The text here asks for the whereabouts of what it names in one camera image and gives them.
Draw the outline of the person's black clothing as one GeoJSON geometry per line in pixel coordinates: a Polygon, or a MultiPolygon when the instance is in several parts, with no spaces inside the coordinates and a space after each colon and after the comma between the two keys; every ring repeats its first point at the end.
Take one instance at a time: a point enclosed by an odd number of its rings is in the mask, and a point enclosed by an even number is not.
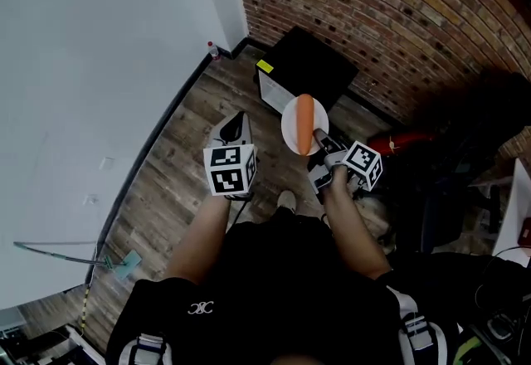
{"type": "Polygon", "coordinates": [[[400,316],[381,283],[350,270],[315,217],[276,212],[240,222],[200,284],[139,280],[106,349],[124,361],[139,335],[159,336],[173,365],[270,365],[297,354],[324,365],[403,365],[400,316]]]}

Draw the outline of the person's grey shoe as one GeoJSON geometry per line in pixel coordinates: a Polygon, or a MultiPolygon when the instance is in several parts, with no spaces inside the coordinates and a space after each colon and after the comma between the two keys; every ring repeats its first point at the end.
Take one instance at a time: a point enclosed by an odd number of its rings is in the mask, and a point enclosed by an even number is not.
{"type": "Polygon", "coordinates": [[[291,190],[284,190],[280,193],[276,203],[277,208],[284,208],[292,213],[296,213],[297,200],[291,190]]]}

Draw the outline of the white round plate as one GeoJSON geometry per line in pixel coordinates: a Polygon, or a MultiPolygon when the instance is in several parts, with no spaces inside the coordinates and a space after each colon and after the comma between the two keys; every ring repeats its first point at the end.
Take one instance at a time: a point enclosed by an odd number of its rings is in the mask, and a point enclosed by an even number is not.
{"type": "MultiPolygon", "coordinates": [[[[298,98],[292,99],[285,107],[281,117],[281,132],[288,148],[294,153],[299,153],[297,144],[296,105],[298,98]]],[[[314,129],[329,132],[329,117],[321,103],[314,99],[314,129]]]]}

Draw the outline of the black office chair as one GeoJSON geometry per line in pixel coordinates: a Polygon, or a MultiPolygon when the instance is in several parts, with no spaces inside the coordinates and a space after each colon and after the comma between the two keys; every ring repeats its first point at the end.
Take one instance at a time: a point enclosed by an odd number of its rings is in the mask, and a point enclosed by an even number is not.
{"type": "Polygon", "coordinates": [[[444,132],[393,157],[387,167],[397,249],[430,253],[460,237],[469,186],[500,146],[531,125],[531,82],[497,74],[453,106],[444,132]]]}

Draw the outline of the white desk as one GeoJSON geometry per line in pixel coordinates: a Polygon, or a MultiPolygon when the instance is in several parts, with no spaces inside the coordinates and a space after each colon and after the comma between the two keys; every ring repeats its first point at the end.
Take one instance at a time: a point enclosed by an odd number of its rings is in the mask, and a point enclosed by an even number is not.
{"type": "Polygon", "coordinates": [[[531,217],[531,177],[517,158],[514,163],[509,201],[494,244],[493,256],[513,261],[524,268],[528,267],[531,250],[518,245],[524,220],[528,217],[531,217]]]}

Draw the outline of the person's right forearm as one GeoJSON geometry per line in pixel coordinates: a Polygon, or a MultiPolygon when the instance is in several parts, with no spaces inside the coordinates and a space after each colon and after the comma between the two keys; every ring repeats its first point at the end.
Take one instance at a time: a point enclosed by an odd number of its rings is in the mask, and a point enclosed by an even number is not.
{"type": "Polygon", "coordinates": [[[324,189],[324,210],[339,254],[346,266],[372,280],[391,270],[381,246],[366,227],[348,190],[348,168],[334,167],[324,189]]]}

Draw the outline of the teal flat mop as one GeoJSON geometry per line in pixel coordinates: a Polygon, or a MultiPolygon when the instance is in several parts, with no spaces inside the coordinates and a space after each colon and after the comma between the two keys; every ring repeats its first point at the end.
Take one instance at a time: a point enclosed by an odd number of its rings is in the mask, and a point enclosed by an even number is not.
{"type": "Polygon", "coordinates": [[[48,244],[46,242],[14,241],[12,244],[21,250],[30,251],[44,256],[50,256],[60,260],[81,263],[84,265],[92,265],[94,267],[103,267],[114,273],[115,276],[120,280],[124,280],[126,277],[128,277],[142,261],[142,258],[137,251],[130,251],[120,263],[114,263],[108,255],[105,255],[103,260],[82,259],[74,256],[64,255],[53,251],[45,251],[36,248],[36,246],[51,246],[51,243],[48,244]]]}

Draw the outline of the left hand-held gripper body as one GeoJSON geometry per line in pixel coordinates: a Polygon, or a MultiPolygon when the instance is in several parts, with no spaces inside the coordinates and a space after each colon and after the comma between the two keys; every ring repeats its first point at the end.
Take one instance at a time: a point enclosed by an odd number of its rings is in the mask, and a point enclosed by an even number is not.
{"type": "Polygon", "coordinates": [[[247,113],[244,115],[241,137],[236,142],[225,144],[220,139],[220,129],[234,115],[226,117],[212,128],[207,146],[203,149],[203,162],[213,196],[241,199],[248,197],[251,192],[257,171],[257,147],[252,141],[247,113]]]}

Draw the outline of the person's left forearm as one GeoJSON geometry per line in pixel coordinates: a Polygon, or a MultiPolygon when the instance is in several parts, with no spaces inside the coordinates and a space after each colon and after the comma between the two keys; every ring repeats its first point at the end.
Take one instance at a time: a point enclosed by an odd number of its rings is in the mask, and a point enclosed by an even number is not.
{"type": "Polygon", "coordinates": [[[231,201],[207,196],[186,234],[173,248],[164,279],[181,278],[201,284],[217,263],[227,232],[231,201]]]}

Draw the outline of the orange carrot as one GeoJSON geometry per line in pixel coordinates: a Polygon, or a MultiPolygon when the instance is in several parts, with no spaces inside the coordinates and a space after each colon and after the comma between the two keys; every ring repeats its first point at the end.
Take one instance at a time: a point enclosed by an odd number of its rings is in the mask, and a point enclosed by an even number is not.
{"type": "Polygon", "coordinates": [[[300,155],[307,156],[311,150],[314,132],[314,99],[302,94],[296,104],[297,149],[300,155]]]}

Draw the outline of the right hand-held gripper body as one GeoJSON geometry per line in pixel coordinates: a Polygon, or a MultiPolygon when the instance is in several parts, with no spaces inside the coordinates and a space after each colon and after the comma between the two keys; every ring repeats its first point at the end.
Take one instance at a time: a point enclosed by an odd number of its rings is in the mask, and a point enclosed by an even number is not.
{"type": "Polygon", "coordinates": [[[348,184],[355,192],[358,189],[371,192],[382,175],[380,153],[359,141],[346,148],[330,136],[329,139],[331,149],[323,150],[319,147],[316,162],[309,166],[308,178],[318,200],[324,200],[324,189],[331,184],[334,169],[339,166],[348,169],[348,184]]]}

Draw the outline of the red fire extinguisher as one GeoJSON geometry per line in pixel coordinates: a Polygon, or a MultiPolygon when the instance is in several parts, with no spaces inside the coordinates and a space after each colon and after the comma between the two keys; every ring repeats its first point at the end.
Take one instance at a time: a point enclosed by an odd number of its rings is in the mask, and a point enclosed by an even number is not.
{"type": "Polygon", "coordinates": [[[382,156],[403,153],[417,144],[429,143],[436,136],[422,131],[379,134],[369,139],[368,147],[382,156]]]}

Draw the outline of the black mini fridge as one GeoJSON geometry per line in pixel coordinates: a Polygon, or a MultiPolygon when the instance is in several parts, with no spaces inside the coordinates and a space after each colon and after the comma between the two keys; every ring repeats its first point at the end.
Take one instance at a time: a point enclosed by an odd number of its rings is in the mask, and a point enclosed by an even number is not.
{"type": "Polygon", "coordinates": [[[280,114],[302,94],[329,111],[357,74],[351,61],[300,27],[293,27],[256,63],[260,97],[280,114]]]}

